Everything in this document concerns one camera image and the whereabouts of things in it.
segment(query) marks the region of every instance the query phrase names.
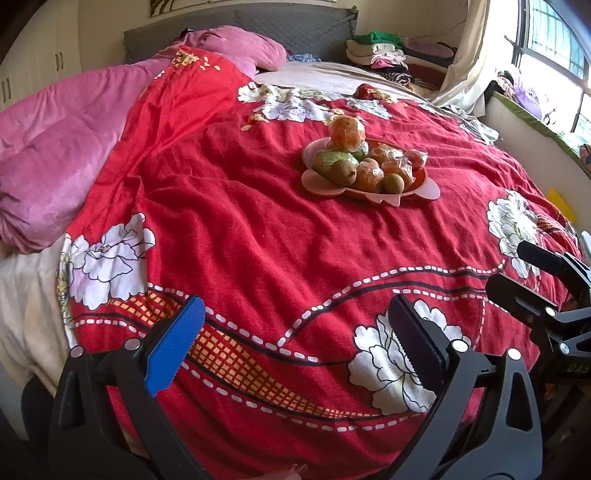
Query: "gray quilted headboard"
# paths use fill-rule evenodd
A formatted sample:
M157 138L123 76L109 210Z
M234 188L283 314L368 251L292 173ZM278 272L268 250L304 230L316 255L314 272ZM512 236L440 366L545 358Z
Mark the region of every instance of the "gray quilted headboard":
M197 10L125 32L125 63L150 58L185 28L207 30L221 25L272 38L294 53L313 53L323 61L346 63L345 41L355 35L357 16L355 7L307 4L258 3Z

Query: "fruit plate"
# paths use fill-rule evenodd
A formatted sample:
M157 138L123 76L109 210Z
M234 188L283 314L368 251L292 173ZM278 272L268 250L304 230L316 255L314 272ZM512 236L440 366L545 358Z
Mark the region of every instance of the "fruit plate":
M433 179L429 178L427 175L427 169L424 168L418 172L415 172L415 181L414 183L408 188L408 190L404 193L400 193L398 195L390 195L384 193L367 193L362 192L360 190L350 189L348 187L340 187L330 180L327 180L322 175L316 173L312 170L312 165L314 163L314 158L316 153L319 150L323 150L327 147L330 141L329 137L326 138L319 138L318 140L314 140L312 143L308 144L304 151L302 152L302 158L304 160L304 164L308 167L303 175L301 176L301 183L306 190L314 195L318 195L320 197L325 198L332 198L337 197L338 195L345 194L348 197L353 197L362 200L368 200L371 203L380 204L382 202L389 203L395 207L400 206L400 199L402 197L407 197L409 195L417 195L418 197L422 197L427 200L437 200L440 195L441 191L437 184L433 181ZM380 142L378 140L367 139L367 143L369 145L369 149L373 150L379 144L382 145L389 145L390 147L397 148L399 150L404 150L396 145Z

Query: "red floral bedspread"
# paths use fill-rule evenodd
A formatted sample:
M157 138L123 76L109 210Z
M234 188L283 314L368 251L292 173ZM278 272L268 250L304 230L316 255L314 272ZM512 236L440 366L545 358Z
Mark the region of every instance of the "red floral bedspread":
M114 349L200 296L205 327L157 397L199 461L220 479L293 463L309 479L361 478L394 460L434 400L385 318L391 297L450 339L516 347L531 365L527 329L488 301L486 280L504 271L561 304L564 288L515 250L576 247L521 166L456 121L248 82L187 50L149 85L68 229L64 319L91 351ZM370 138L427 151L441 198L308 194L301 151L335 109Z

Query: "pink blanket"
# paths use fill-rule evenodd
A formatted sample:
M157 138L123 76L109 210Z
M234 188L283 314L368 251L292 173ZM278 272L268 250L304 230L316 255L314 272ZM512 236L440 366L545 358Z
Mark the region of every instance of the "pink blanket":
M236 27L186 35L181 43L223 54L245 74L277 70L278 43ZM0 112L0 244L41 250L64 233L118 142L131 106L174 58L153 59L58 82Z

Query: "silver bolt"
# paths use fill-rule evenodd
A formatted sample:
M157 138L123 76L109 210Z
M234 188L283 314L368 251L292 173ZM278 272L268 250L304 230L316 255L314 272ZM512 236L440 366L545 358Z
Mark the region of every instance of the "silver bolt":
M140 344L141 342L139 341L139 338L130 338L125 342L125 349L133 352L139 348Z
M72 350L70 350L70 355L74 358L78 358L83 353L84 347L81 347L80 345L76 345Z
M509 355L509 358L513 360L521 359L521 353L517 348L509 348L507 350L507 355Z
M468 344L466 342L464 342L463 340L454 340L452 342L452 348L456 351L456 352L467 352L468 351Z

